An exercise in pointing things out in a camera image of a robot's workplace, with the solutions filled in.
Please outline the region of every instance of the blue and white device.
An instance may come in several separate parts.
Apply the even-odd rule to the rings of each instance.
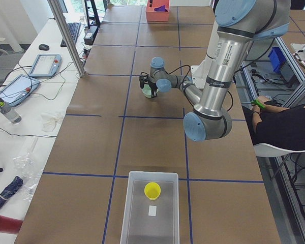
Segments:
[[[60,68],[60,54],[39,54],[29,72],[30,77],[37,79],[52,78]]]
[[[0,90],[0,98],[15,107],[37,89],[40,81],[26,75],[19,75],[9,85]]]

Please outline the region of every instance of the white tray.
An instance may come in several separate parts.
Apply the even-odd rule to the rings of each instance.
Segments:
[[[161,187],[155,201],[144,194],[145,185],[152,181]],[[179,244],[176,173],[129,173],[120,244]]]

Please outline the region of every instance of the person's arm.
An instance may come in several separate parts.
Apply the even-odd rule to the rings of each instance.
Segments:
[[[262,119],[260,117],[261,114],[261,109],[259,106],[253,106],[252,107],[252,125],[253,125],[253,130],[256,133],[256,126],[258,123],[262,122]]]
[[[259,96],[258,100],[259,100],[259,102],[261,102],[265,106],[265,108],[263,110],[266,111],[266,112],[269,112],[269,113],[280,113],[284,110],[289,109],[289,108],[283,108],[283,107],[278,107],[278,106],[274,106],[274,105],[265,104],[265,102],[270,101],[265,96]]]

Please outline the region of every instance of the purple cloth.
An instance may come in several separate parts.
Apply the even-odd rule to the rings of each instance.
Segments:
[[[166,5],[162,5],[162,6],[158,7],[158,8],[154,8],[154,10],[156,12],[168,12],[168,10],[166,9]]]
[[[23,181],[21,178],[16,176],[14,180],[1,192],[0,194],[0,208],[6,203],[6,201],[11,198],[18,189],[22,186]]]

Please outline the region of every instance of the red cylinder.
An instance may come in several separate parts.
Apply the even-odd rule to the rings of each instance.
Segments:
[[[18,234],[22,220],[13,219],[0,215],[0,232],[8,234]]]

